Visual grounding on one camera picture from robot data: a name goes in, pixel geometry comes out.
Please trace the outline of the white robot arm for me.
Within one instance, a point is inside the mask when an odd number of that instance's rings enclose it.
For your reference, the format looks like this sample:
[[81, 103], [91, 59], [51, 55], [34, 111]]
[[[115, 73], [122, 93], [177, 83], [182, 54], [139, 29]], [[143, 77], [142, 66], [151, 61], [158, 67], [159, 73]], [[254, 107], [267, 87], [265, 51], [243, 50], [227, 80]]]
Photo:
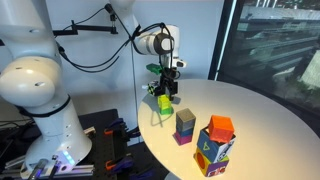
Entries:
[[[157, 55], [163, 68], [159, 94], [177, 93], [179, 28], [160, 23], [159, 30], [142, 30], [132, 6], [135, 0], [109, 0], [109, 12], [129, 35], [135, 50]], [[45, 0], [0, 0], [0, 38], [13, 61], [0, 74], [0, 94], [34, 119], [41, 135], [29, 147], [20, 177], [37, 180], [73, 173], [91, 151], [73, 102], [61, 82], [61, 59]]]

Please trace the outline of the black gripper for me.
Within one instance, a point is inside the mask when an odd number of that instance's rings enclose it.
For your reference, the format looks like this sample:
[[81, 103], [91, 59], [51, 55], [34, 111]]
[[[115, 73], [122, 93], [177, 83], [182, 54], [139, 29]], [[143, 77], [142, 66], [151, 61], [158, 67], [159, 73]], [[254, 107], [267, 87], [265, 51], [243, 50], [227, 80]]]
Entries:
[[159, 81], [151, 82], [151, 94], [160, 96], [167, 94], [170, 101], [174, 100], [174, 95], [178, 92], [178, 83], [176, 79], [179, 77], [179, 72], [176, 68], [162, 68], [159, 74]]

